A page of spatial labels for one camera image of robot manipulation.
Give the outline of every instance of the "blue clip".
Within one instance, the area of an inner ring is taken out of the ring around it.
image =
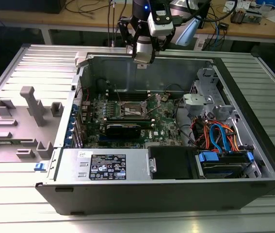
[[[247,156],[251,162],[254,161],[254,156],[253,156],[252,152],[247,152]]]
[[[71,132],[71,131],[67,131],[66,134],[65,134],[66,137],[69,137],[71,135],[73,135],[73,132]]]
[[[74,117],[70,117],[69,118],[69,123],[74,123],[76,120],[75,120],[75,118]]]
[[[34,171],[45,171],[45,164],[37,163],[35,168],[34,168]]]
[[[216,152],[205,151],[199,154],[200,162],[204,161],[219,161],[218,155]]]
[[[74,126],[73,126],[72,124],[69,123],[69,124],[67,125],[67,129],[68,129],[68,130],[72,130],[73,128],[74,128]]]
[[[78,107],[76,104],[73,104],[73,106],[72,106],[72,111],[73,111],[73,112],[77,112],[78,109],[79,109],[79,107]]]
[[[71,144],[71,139],[70,138],[65,138],[64,143],[65,144]]]

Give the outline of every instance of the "wooden table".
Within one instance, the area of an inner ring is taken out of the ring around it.
[[[79,0],[79,5],[95,3],[94,0]],[[213,0],[212,4],[215,9],[216,15],[222,16],[216,8],[218,5],[224,4],[225,0]],[[103,0],[94,6],[88,6],[84,9],[92,10],[101,6],[106,6],[107,0]],[[70,10],[76,11],[77,6],[75,2],[70,4]],[[123,4],[116,4],[115,7],[115,21],[117,21]],[[123,16],[130,16],[132,5],[127,4]],[[108,8],[102,8],[94,12],[94,19],[85,17],[78,13],[72,13],[63,9],[59,14],[45,14],[45,13],[31,13],[31,12],[13,12],[13,11],[0,11],[0,20],[7,27],[24,27],[24,28],[38,28],[42,31],[44,41],[46,44],[52,44],[52,39],[49,33],[50,29],[55,30],[73,30],[73,31],[94,31],[106,32],[107,31],[107,12]],[[275,23],[262,19],[261,24],[233,24],[230,23],[230,17],[222,20],[222,22],[229,24],[229,29],[226,35],[227,40],[241,40],[241,41],[258,41],[275,43]],[[110,15],[110,23],[112,24],[112,10]],[[196,32],[198,43],[204,42],[205,39],[210,38],[214,33],[210,23],[206,23],[203,29]]]

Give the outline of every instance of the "blue drive bracket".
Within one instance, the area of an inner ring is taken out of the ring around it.
[[[255,160],[252,152],[247,152],[247,156],[251,162]]]
[[[204,161],[219,161],[217,153],[212,151],[201,152],[199,154],[199,159],[201,163]]]

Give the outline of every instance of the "wire bundle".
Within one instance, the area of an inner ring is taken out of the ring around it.
[[[197,118],[195,118],[190,126],[190,128],[192,129],[194,124],[196,124],[196,122],[198,121]],[[211,150],[211,151],[215,151],[215,152],[221,152],[221,149],[218,147],[218,145],[214,142],[212,135],[211,135],[211,130],[214,127],[214,130],[220,130],[220,128],[225,129],[226,131],[223,132],[221,131],[221,135],[220,137],[222,138],[223,142],[224,142],[224,146],[226,150],[230,150],[231,146],[231,151],[240,151],[239,147],[237,145],[237,140],[236,140],[236,133],[227,125],[223,124],[222,122],[218,121],[218,120],[205,120],[204,122],[204,126],[203,126],[203,134],[195,141],[195,144],[197,145],[197,143],[202,139],[205,138],[205,142],[201,145],[201,147],[203,147],[206,150]],[[230,145],[227,146],[225,144],[225,140],[226,138],[228,139]]]
[[[96,3],[93,3],[93,4],[86,4],[86,5],[79,6],[79,5],[78,5],[78,0],[70,0],[68,3],[65,4],[65,9],[66,9],[67,11],[69,11],[69,12],[78,13],[78,14],[80,14],[80,15],[82,15],[82,16],[85,16],[85,17],[89,17],[89,18],[91,18],[91,19],[94,19],[93,16],[84,15],[83,13],[87,13],[87,14],[91,14],[91,15],[92,15],[94,11],[97,11],[97,10],[100,10],[100,9],[102,9],[102,8],[108,7],[109,5],[101,6],[101,7],[98,7],[98,8],[92,9],[92,10],[87,10],[87,11],[84,11],[84,10],[83,10],[83,7],[86,7],[86,6],[93,6],[93,5],[96,5],[96,4],[100,3],[101,1],[102,1],[102,0],[97,0]],[[70,9],[68,8],[68,6],[69,6],[71,3],[73,3],[73,2],[76,2],[78,11],[70,10]]]
[[[219,18],[215,15],[215,11],[214,11],[214,9],[213,9],[212,6],[210,7],[210,9],[212,10],[213,13],[208,13],[208,16],[213,16],[215,19],[218,20]],[[207,47],[209,47],[208,49],[212,48],[211,50],[213,51],[215,49],[215,47],[218,47],[218,46],[220,46],[219,50],[221,50],[221,48],[222,48],[222,46],[223,46],[223,44],[225,42],[227,30],[223,30],[224,35],[221,38],[219,38],[220,28],[219,28],[219,24],[217,22],[220,23],[220,21],[211,22],[211,26],[214,28],[214,33],[211,36],[211,38],[208,41],[208,43],[206,43],[206,46],[202,49],[203,51],[206,50]],[[212,41],[212,39],[214,38],[215,35],[216,35],[215,42],[211,43],[211,41]]]

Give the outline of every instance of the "power supply label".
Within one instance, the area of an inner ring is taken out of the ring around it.
[[[127,164],[125,154],[92,154],[90,180],[125,180]]]

